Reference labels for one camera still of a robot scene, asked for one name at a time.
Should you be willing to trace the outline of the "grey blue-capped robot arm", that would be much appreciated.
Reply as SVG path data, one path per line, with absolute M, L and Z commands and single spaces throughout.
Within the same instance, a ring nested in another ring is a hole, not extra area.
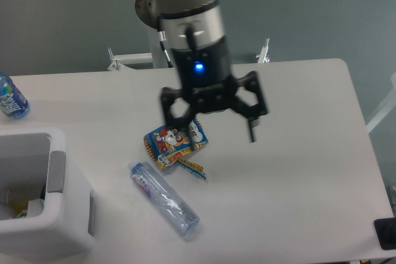
M 253 129 L 268 113 L 256 72 L 237 78 L 218 0 L 155 0 L 155 24 L 167 37 L 181 88 L 165 87 L 160 102 L 165 125 L 190 136 L 199 113 L 231 109 Z

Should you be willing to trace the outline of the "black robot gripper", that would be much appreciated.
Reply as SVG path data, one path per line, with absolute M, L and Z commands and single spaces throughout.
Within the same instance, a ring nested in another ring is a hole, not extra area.
M 246 119 L 250 142 L 254 143 L 254 128 L 260 117 L 269 113 L 258 73 L 253 70 L 240 78 L 233 76 L 225 37 L 205 46 L 199 46 L 194 35 L 186 35 L 185 39 L 186 49 L 172 50 L 181 89 L 163 87 L 160 92 L 166 127 L 177 129 L 195 150 L 189 125 L 196 115 L 232 109 Z M 244 101 L 237 94 L 239 90 L 254 95 L 254 102 Z M 186 102 L 183 112 L 175 106 L 181 98 Z

